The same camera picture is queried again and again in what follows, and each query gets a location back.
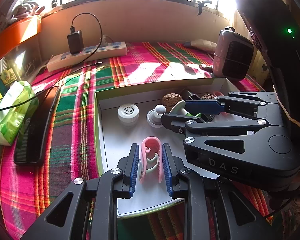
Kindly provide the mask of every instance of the smartphone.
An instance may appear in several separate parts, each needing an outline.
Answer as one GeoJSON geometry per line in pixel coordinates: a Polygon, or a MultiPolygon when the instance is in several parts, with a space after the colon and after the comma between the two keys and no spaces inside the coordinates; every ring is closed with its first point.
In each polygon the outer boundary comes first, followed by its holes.
{"type": "Polygon", "coordinates": [[[38,95],[38,108],[20,127],[13,158],[15,164],[36,166],[43,164],[47,133],[59,94],[60,88],[55,87],[38,95]]]}

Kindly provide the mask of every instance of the pink clip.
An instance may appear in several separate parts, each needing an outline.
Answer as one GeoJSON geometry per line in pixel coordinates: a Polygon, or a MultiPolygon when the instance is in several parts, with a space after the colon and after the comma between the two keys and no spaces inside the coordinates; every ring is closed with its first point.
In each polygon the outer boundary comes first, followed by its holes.
{"type": "Polygon", "coordinates": [[[161,142],[157,137],[147,137],[141,143],[141,162],[142,171],[140,176],[140,183],[143,182],[147,173],[153,171],[159,166],[159,183],[162,181],[163,176],[163,166],[162,166],[162,152],[161,152],[161,142]],[[153,163],[157,161],[155,166],[147,169],[148,163],[153,163]]]}

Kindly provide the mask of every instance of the cloth on table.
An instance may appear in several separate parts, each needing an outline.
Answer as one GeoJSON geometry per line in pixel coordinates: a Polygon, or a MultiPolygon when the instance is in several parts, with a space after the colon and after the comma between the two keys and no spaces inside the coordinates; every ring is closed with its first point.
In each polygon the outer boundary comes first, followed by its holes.
{"type": "MultiPolygon", "coordinates": [[[[93,130],[95,91],[147,82],[210,77],[199,68],[199,64],[212,65],[212,60],[201,50],[185,48],[178,43],[128,43],[127,49],[126,56],[104,59],[97,67],[86,62],[86,68],[59,82],[63,84],[77,76],[62,87],[48,131],[43,166],[16,166],[13,146],[4,148],[0,202],[5,227],[14,239],[20,239],[73,179],[99,176],[93,130]]],[[[66,68],[56,75],[53,73],[57,71],[45,71],[34,83],[49,78],[35,85],[34,91],[50,87],[72,71],[66,68]]],[[[234,85],[241,91],[262,90],[249,76],[234,85]]],[[[235,185],[262,215],[268,214],[263,191],[239,183],[235,185]]],[[[182,239],[181,206],[143,217],[148,221],[145,227],[151,229],[153,239],[182,239]]],[[[119,222],[118,228],[123,234],[128,221],[119,222]]]]}

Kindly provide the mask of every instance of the white power strip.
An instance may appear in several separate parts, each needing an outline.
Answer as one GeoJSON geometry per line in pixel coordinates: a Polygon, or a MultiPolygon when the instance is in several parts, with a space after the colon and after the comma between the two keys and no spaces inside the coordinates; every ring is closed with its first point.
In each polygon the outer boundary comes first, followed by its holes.
{"type": "MultiPolygon", "coordinates": [[[[54,56],[47,63],[48,71],[54,71],[59,68],[71,66],[84,60],[87,56],[91,55],[97,46],[86,47],[80,53],[71,55],[66,52],[54,56]]],[[[91,61],[101,58],[118,57],[127,55],[127,46],[124,41],[109,43],[108,46],[100,47],[91,57],[85,61],[91,61]]]]}

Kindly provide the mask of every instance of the plastic bag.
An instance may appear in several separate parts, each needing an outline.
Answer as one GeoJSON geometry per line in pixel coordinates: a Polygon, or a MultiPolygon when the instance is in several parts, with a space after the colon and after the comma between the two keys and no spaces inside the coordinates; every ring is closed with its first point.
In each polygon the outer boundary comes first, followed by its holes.
{"type": "MultiPolygon", "coordinates": [[[[0,108],[17,105],[34,96],[34,91],[27,81],[14,82],[0,102],[0,108]]],[[[0,111],[0,144],[10,146],[19,132],[24,117],[31,116],[39,105],[38,98],[0,111]]]]}

